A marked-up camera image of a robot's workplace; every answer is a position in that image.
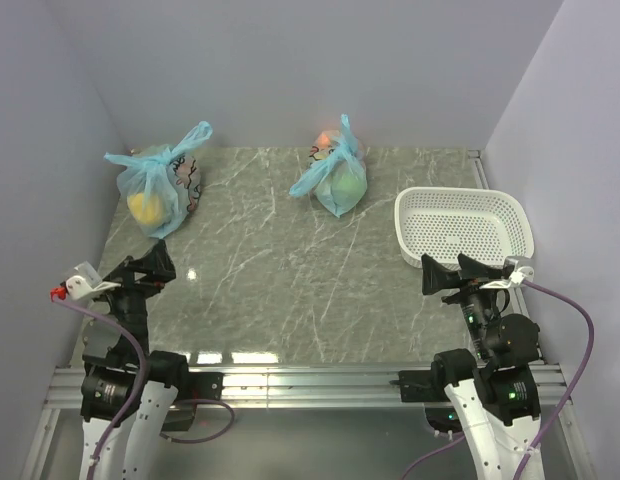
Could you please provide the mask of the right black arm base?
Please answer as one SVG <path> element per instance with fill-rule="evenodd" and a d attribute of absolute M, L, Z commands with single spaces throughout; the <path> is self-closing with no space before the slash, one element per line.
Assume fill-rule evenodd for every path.
<path fill-rule="evenodd" d="M 455 409 L 443 388 L 435 384 L 430 371 L 401 370 L 389 384 L 399 390 L 402 403 L 419 403 L 423 406 L 424 426 L 429 433 L 450 439 L 456 439 L 462 434 Z"/>

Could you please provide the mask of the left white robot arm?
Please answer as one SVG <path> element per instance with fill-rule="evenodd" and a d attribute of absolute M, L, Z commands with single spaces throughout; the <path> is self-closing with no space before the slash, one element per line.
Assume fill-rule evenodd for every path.
<path fill-rule="evenodd" d="M 88 325 L 81 385 L 83 479 L 143 479 L 174 402 L 192 379 L 187 358 L 149 347 L 148 299 L 176 277 L 164 241 L 86 277 L 85 293 L 108 307 Z"/>

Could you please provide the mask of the blue plastic bag with print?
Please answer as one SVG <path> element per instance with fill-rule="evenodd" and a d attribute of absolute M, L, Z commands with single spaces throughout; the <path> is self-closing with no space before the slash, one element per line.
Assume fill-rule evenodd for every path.
<path fill-rule="evenodd" d="M 312 194 L 337 218 L 352 210 L 366 193 L 368 183 L 364 148 L 346 114 L 341 115 L 338 129 L 320 133 L 309 159 L 309 167 L 290 187 L 289 195 L 300 198 Z"/>

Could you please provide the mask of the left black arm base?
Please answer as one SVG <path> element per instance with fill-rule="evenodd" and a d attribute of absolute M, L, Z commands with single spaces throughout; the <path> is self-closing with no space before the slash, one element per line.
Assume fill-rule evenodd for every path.
<path fill-rule="evenodd" d="M 220 372 L 188 372 L 179 383 L 175 401 L 170 406 L 162 433 L 187 432 L 195 421 L 197 406 L 191 400 L 220 400 L 224 375 Z"/>

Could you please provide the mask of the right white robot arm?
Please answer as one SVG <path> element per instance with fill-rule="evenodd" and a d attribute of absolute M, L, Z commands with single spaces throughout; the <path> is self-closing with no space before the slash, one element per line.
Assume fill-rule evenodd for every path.
<path fill-rule="evenodd" d="M 478 478 L 514 479 L 541 427 L 539 393 L 530 368 L 539 360 L 539 326 L 520 313 L 506 313 L 497 298 L 534 276 L 526 257 L 503 266 L 467 255 L 455 269 L 421 257 L 422 292 L 447 294 L 442 301 L 463 314 L 473 348 L 441 352 L 431 364 L 430 386 L 449 399 L 461 424 Z"/>

